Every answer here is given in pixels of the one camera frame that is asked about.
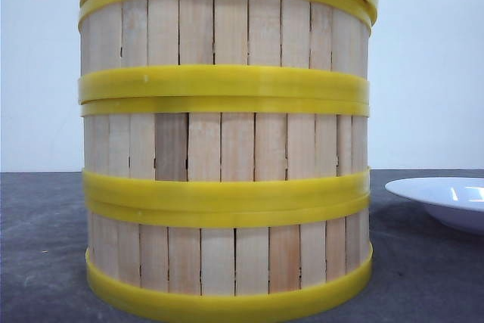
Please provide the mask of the wooden steamer drawer yellow rims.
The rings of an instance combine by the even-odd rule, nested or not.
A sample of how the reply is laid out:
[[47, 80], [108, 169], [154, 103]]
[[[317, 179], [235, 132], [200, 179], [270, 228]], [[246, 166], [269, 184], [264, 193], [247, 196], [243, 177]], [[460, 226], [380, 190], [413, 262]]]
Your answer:
[[100, 113], [368, 114], [365, 0], [87, 0], [79, 102]]

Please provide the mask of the middle wooden steamer drawer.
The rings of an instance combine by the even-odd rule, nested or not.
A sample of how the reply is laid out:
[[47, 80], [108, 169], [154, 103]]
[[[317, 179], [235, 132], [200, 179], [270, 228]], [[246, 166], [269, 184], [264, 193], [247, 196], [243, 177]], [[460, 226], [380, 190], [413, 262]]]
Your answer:
[[363, 116], [100, 113], [85, 116], [87, 206], [159, 224], [264, 225], [363, 210]]

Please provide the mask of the bottom wooden steamer drawer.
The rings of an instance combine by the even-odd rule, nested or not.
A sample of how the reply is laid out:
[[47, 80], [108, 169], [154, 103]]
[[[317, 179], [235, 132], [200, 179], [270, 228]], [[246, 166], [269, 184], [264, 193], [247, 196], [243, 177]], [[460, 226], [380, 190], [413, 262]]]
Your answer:
[[338, 197], [330, 219], [258, 228], [141, 224], [151, 210], [88, 199], [88, 282], [103, 300], [155, 320], [276, 321], [332, 309], [371, 277], [368, 194]]

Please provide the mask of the white ceramic plate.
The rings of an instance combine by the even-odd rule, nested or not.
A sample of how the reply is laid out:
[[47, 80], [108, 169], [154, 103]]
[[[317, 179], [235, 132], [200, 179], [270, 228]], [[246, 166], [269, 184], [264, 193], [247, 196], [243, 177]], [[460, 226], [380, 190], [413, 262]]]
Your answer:
[[483, 234], [483, 179], [426, 177], [386, 183], [387, 191], [416, 200], [443, 225]]

